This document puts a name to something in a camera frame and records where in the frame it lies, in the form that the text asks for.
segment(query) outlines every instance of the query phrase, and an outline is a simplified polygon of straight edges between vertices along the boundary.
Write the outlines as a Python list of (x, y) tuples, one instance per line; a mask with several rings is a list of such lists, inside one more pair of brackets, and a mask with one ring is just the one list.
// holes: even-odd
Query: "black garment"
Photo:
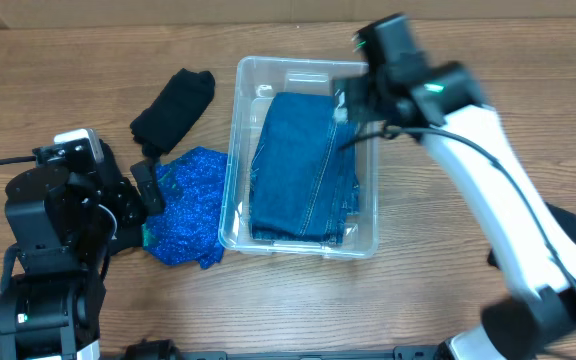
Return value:
[[(548, 210), (550, 210), (552, 216), (555, 218), (557, 223), (559, 223), (559, 226), (561, 226), (566, 235), (568, 235), (570, 240), (572, 240), (576, 245), (576, 215), (549, 203), (546, 203), (546, 206), (548, 206)], [(497, 259), (495, 259), (495, 254), (492, 250), (490, 251), (490, 254), (488, 254), (488, 264), (499, 268), (497, 265)]]
[(210, 71), (194, 73), (181, 69), (152, 105), (131, 124), (134, 139), (150, 158), (169, 153), (188, 133), (215, 95)]

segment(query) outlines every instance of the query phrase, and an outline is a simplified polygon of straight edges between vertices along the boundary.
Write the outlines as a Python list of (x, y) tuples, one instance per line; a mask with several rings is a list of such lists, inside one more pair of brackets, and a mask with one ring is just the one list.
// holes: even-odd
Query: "blue fabric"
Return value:
[(164, 213), (143, 225), (144, 249), (166, 265), (196, 260), (203, 269), (220, 262), (218, 229), (228, 155), (197, 147), (158, 166)]
[(250, 226), (255, 239), (340, 244), (346, 216), (359, 210), (354, 124), (333, 119), (329, 96), (279, 93), (251, 165)]

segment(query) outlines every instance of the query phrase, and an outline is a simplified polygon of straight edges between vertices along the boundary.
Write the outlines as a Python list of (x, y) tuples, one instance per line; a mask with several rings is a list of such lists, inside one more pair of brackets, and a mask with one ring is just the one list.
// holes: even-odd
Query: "tabletop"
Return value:
[[(0, 158), (55, 134), (98, 130), (119, 167), (142, 159), (130, 122), (184, 67), (210, 70), (215, 99), (164, 161), (204, 146), (227, 152), (238, 61), (248, 55), (358, 60), (364, 23), (0, 31)], [(481, 80), (528, 174), (576, 213), (576, 19), (413, 21), (434, 63)], [(0, 167), (0, 276), (14, 237)], [(142, 250), (116, 256), (101, 312), (102, 349), (173, 339), (186, 351), (392, 349), (436, 344), (507, 295), (490, 249), (450, 179), (409, 139), (380, 144), (380, 246), (366, 260), (250, 256), (167, 267)], [(576, 355), (576, 334), (558, 343)]]

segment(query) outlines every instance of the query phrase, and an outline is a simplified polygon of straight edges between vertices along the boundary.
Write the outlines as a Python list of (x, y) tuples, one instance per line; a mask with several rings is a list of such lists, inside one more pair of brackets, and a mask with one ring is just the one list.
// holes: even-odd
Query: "green light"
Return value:
[(426, 90), (436, 92), (436, 93), (440, 93), (440, 92), (444, 91), (444, 88), (445, 88), (444, 86), (441, 86), (438, 84), (425, 84), (424, 87), (426, 88)]

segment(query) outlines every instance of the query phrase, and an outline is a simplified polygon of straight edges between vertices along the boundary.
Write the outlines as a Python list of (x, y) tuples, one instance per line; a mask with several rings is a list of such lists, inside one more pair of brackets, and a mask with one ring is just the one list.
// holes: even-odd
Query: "white plastic container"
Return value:
[[(348, 216), (341, 245), (251, 238), (248, 220), (250, 163), (257, 148), (266, 112), (278, 92), (331, 95), (332, 79), (367, 71), (360, 62), (281, 59), (250, 56), (237, 67), (235, 104), (230, 129), (228, 168), (219, 223), (219, 241), (248, 254), (274, 252), (315, 254), (326, 258), (368, 258), (379, 244), (377, 216), (377, 141), (356, 145), (360, 211)], [(367, 131), (377, 131), (375, 123)]]

